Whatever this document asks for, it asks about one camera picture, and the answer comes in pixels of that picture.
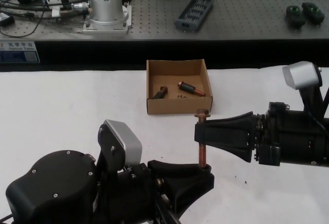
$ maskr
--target cardboard box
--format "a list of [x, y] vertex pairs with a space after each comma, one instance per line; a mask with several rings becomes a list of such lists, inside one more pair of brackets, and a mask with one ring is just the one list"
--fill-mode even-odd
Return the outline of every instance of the cardboard box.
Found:
[[[186, 82], [204, 92], [205, 97], [178, 88]], [[161, 86], [168, 87], [163, 99], [152, 99]], [[212, 91], [204, 60], [147, 61], [147, 110], [149, 115], [195, 114], [199, 108], [211, 110]]]

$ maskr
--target screwdriver bit holder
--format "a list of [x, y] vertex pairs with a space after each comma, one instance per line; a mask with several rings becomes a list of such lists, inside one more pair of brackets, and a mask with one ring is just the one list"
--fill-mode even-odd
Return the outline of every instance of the screwdriver bit holder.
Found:
[[315, 25], [324, 20], [324, 13], [314, 3], [304, 2], [302, 4], [304, 15]]
[[302, 27], [306, 23], [306, 19], [298, 6], [288, 6], [286, 9], [286, 17], [289, 26], [296, 29]]
[[178, 19], [175, 26], [179, 30], [197, 31], [208, 15], [214, 0], [191, 0]]

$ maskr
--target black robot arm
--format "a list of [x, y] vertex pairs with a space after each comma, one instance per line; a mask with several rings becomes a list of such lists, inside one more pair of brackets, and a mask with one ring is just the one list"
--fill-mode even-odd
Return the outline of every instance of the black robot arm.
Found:
[[14, 224], [178, 224], [213, 189], [209, 166], [140, 163], [141, 143], [125, 123], [105, 120], [98, 142], [96, 165], [89, 154], [58, 151], [11, 183], [6, 196]]
[[265, 115], [252, 112], [195, 125], [195, 141], [226, 150], [250, 162], [252, 151], [259, 164], [279, 166], [280, 162], [328, 166], [329, 119], [324, 118], [329, 102], [324, 100], [321, 69], [310, 62], [283, 67], [288, 86], [299, 90], [303, 111], [271, 102]]

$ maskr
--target screw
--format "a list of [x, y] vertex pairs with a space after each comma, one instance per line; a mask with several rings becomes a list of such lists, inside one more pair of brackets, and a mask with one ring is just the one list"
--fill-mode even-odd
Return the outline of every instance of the screw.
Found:
[[[198, 109], [196, 111], [195, 117], [199, 118], [199, 123], [204, 123], [207, 117], [210, 117], [209, 110]], [[205, 144], [199, 143], [199, 165], [202, 169], [207, 166], [207, 148]]]
[[157, 178], [156, 179], [156, 186], [160, 189], [162, 186], [163, 186], [163, 184], [164, 184], [164, 180], [162, 179], [162, 178]]

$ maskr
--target bolt head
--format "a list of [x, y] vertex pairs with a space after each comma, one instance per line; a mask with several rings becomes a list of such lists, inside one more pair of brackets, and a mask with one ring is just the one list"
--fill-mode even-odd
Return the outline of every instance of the bolt head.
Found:
[[198, 118], [200, 118], [200, 117], [210, 117], [209, 110], [207, 110], [207, 109], [198, 109], [194, 116], [198, 117]]
[[165, 85], [160, 87], [160, 90], [163, 90], [163, 89], [165, 90], [166, 93], [168, 92], [168, 87], [166, 87]]

